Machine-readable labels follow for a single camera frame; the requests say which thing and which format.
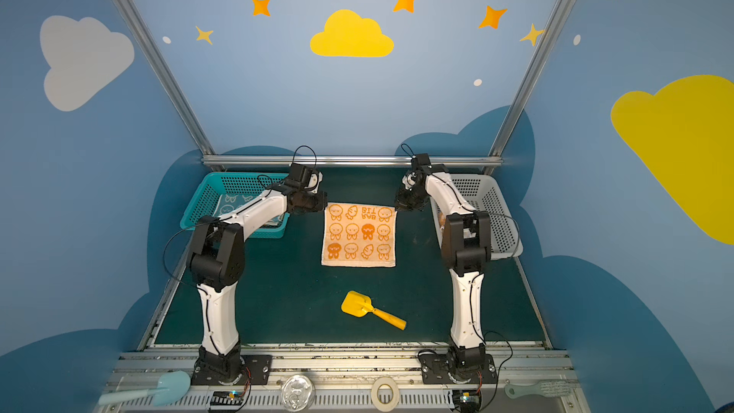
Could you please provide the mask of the orange patterned towel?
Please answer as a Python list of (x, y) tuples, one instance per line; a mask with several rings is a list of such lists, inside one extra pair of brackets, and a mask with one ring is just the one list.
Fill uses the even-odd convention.
[(391, 206), (330, 203), (325, 212), (321, 264), (394, 268), (397, 212)]

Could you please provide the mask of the grey plastic basket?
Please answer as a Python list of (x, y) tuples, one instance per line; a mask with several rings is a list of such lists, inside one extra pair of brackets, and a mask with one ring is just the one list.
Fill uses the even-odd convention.
[(496, 180), (481, 174), (440, 173), (439, 176), (446, 182), (451, 180), (454, 190), (464, 198), (465, 207), (472, 206), (489, 215), (491, 260), (523, 254), (519, 229)]

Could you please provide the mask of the blue bunny towel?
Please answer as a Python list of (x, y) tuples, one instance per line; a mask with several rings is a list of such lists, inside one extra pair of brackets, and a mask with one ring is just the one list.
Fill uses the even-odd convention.
[[(254, 199), (253, 195), (241, 195), (241, 194), (221, 195), (218, 200), (218, 204), (213, 212), (213, 216), (221, 217), (223, 214), (227, 214), (227, 213), (232, 212), (233, 210), (237, 210), (237, 208), (244, 206), (246, 203), (252, 201), (253, 199)], [(265, 226), (269, 228), (279, 227), (283, 224), (284, 220), (285, 220), (285, 215), (281, 214), (271, 219), (269, 222), (265, 223)]]

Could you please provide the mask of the teal plastic basket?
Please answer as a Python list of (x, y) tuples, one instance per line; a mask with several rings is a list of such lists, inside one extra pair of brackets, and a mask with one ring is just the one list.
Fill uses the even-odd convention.
[(203, 216), (220, 217), (254, 200), (270, 184), (285, 179), (286, 173), (211, 172), (195, 190), (180, 221), (181, 229), (192, 229)]

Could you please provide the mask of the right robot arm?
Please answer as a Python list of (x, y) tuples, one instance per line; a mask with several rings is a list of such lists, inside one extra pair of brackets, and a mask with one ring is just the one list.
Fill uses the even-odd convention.
[(418, 154), (403, 176), (395, 207), (398, 211), (419, 210), (429, 201), (445, 216), (440, 247), (453, 292), (449, 355), (460, 368), (479, 366), (486, 357), (480, 309), (481, 286), (491, 257), (490, 216), (464, 198), (445, 166)]

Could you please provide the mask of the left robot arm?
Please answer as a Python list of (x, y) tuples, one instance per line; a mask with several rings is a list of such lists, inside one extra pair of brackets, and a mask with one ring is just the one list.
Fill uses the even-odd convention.
[(220, 217), (196, 225), (187, 269), (202, 303), (204, 336), (197, 366), (227, 380), (242, 372), (241, 340), (236, 328), (235, 293), (246, 265), (245, 244), (265, 223), (286, 213), (321, 212), (327, 204), (322, 174), (305, 182), (292, 178), (269, 185), (260, 195)]

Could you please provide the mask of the yellow toy shovel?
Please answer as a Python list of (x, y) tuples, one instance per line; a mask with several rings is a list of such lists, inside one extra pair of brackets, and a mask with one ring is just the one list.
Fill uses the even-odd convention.
[(372, 299), (369, 298), (369, 296), (365, 296), (365, 294), (360, 294), (356, 291), (350, 291), (346, 294), (340, 309), (343, 313), (352, 315), (353, 317), (365, 317), (366, 315), (371, 314), (399, 330), (404, 330), (406, 328), (405, 320), (375, 308), (372, 303)]

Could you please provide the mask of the clear round lid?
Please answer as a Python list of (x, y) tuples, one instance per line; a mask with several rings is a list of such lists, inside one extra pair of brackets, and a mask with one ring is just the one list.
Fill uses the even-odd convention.
[(281, 386), (281, 405), (289, 412), (307, 410), (315, 400), (315, 386), (304, 375), (290, 376)]

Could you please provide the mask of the left circuit board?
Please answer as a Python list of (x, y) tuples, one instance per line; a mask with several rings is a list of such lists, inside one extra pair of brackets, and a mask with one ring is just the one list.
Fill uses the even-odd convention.
[(244, 391), (215, 391), (209, 399), (208, 412), (239, 412), (246, 399)]

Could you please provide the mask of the circuit board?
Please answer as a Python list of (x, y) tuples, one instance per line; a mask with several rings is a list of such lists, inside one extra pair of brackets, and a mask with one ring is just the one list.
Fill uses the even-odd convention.
[(239, 412), (246, 399), (244, 391), (215, 391), (209, 399), (208, 412)]
[(451, 393), (454, 413), (478, 413), (482, 405), (482, 395), (476, 391), (454, 390)]

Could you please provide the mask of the right circuit board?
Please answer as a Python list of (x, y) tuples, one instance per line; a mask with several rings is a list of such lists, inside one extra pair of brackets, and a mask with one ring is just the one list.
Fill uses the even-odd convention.
[(482, 405), (482, 395), (476, 391), (454, 390), (451, 393), (454, 413), (478, 413)]

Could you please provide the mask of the white tape roll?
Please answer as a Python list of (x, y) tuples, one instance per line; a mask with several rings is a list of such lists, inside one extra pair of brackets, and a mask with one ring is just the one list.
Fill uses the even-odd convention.
[(399, 405), (401, 391), (393, 378), (380, 377), (371, 386), (370, 399), (377, 411), (392, 412)]

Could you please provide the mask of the grey-green brush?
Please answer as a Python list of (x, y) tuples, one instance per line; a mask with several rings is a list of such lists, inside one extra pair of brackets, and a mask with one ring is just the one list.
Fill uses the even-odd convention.
[(507, 384), (504, 392), (510, 399), (527, 396), (541, 396), (549, 399), (562, 398), (573, 392), (573, 386), (563, 380), (543, 380), (530, 385)]

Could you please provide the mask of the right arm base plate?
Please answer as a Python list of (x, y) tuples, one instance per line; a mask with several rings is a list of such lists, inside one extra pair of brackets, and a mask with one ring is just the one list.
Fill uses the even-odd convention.
[(446, 354), (422, 350), (417, 359), (424, 384), (493, 384), (498, 380), (493, 358), (482, 348), (450, 349)]

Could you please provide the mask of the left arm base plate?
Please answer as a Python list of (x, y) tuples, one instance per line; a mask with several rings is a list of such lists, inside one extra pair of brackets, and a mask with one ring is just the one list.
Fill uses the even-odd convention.
[(204, 351), (195, 361), (192, 385), (237, 386), (266, 385), (271, 374), (273, 357), (270, 355), (225, 356)]

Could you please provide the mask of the aluminium front rail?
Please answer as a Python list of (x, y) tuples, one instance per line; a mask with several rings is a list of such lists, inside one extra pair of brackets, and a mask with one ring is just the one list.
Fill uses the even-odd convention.
[[(294, 375), (308, 377), (315, 386), (313, 412), (376, 412), (370, 399), (373, 382), (391, 377), (399, 386), (398, 412), (449, 412), (454, 390), (482, 395), (484, 412), (588, 412), (590, 405), (577, 380), (571, 358), (561, 350), (549, 350), (538, 341), (493, 342), (489, 355), (499, 366), (493, 384), (424, 384), (417, 355), (422, 350), (447, 351), (438, 342), (373, 343), (277, 343), (244, 346), (242, 355), (270, 355), (271, 374), (266, 385), (193, 385), (168, 412), (208, 412), (215, 391), (244, 391), (246, 403), (239, 412), (282, 410), (281, 386)], [(562, 398), (527, 396), (510, 399), (507, 384), (530, 385), (543, 380), (563, 380), (573, 392)]]

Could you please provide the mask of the aluminium frame left post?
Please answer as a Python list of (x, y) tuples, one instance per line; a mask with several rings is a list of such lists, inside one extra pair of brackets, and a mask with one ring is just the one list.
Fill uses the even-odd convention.
[(205, 156), (215, 155), (216, 152), (208, 139), (204, 128), (197, 119), (193, 108), (185, 97), (180, 84), (175, 80), (175, 76), (164, 60), (164, 55), (157, 45), (149, 28), (145, 24), (140, 11), (134, 3), (134, 0), (112, 0), (118, 9), (120, 16), (130, 30), (132, 36), (139, 44), (141, 51), (150, 65), (156, 78), (162, 85), (162, 89), (166, 92), (174, 109), (183, 122), (189, 135), (193, 139), (195, 145), (198, 146), (201, 153)]

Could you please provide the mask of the aluminium frame post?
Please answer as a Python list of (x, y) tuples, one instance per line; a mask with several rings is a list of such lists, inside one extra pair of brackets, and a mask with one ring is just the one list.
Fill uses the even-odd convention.
[(575, 2), (576, 0), (556, 0), (554, 3), (554, 7), (546, 23), (545, 32), (541, 36), (540, 43), (533, 50), (533, 56), (531, 57), (527, 71), (492, 143), (489, 156), (487, 156), (490, 164), (482, 169), (483, 174), (491, 175), (495, 168), (502, 166), (503, 154), (531, 99), (533, 90), (541, 78), (552, 49), (554, 49), (554, 45), (563, 31)]
[(120, 16), (130, 30), (132, 36), (139, 44), (141, 51), (150, 65), (156, 78), (162, 85), (162, 89), (166, 92), (174, 109), (183, 122), (189, 135), (193, 139), (195, 145), (198, 146), (201, 153), (205, 156), (215, 155), (216, 152), (208, 139), (204, 128), (197, 119), (193, 108), (185, 97), (180, 84), (175, 80), (175, 76), (164, 60), (164, 55), (157, 45), (149, 28), (145, 24), (140, 11), (134, 3), (134, 0), (112, 0), (118, 9)]

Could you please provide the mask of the aluminium frame right post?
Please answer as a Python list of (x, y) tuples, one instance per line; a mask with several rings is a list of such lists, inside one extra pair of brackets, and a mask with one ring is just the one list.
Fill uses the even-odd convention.
[(531, 57), (527, 71), (492, 143), (489, 156), (487, 156), (490, 164), (482, 169), (483, 174), (491, 175), (495, 168), (502, 166), (503, 154), (531, 99), (533, 90), (541, 78), (552, 49), (554, 49), (554, 45), (563, 31), (575, 2), (576, 0), (556, 0), (554, 3), (554, 7), (546, 23), (545, 32), (541, 36), (540, 43), (533, 50), (533, 56)]

